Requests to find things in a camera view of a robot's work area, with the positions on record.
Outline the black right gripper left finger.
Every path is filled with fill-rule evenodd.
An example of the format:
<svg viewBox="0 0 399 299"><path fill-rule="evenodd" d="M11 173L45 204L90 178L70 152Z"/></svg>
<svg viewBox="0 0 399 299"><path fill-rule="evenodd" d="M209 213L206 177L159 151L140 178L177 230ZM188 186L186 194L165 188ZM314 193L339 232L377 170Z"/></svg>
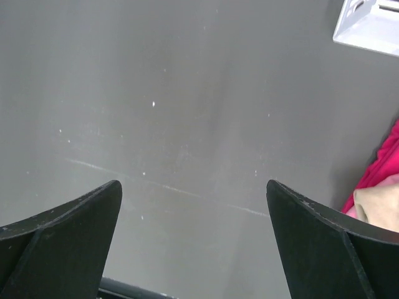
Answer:
<svg viewBox="0 0 399 299"><path fill-rule="evenodd" d="M95 298L122 203L113 180L1 227L1 298Z"/></svg>

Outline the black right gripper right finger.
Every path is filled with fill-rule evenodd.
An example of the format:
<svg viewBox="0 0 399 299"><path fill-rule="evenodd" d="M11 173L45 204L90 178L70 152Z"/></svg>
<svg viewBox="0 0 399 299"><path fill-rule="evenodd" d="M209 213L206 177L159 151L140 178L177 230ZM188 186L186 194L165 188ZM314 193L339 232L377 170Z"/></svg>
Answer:
<svg viewBox="0 0 399 299"><path fill-rule="evenodd" d="M266 198L292 298L398 298L398 233L275 180Z"/></svg>

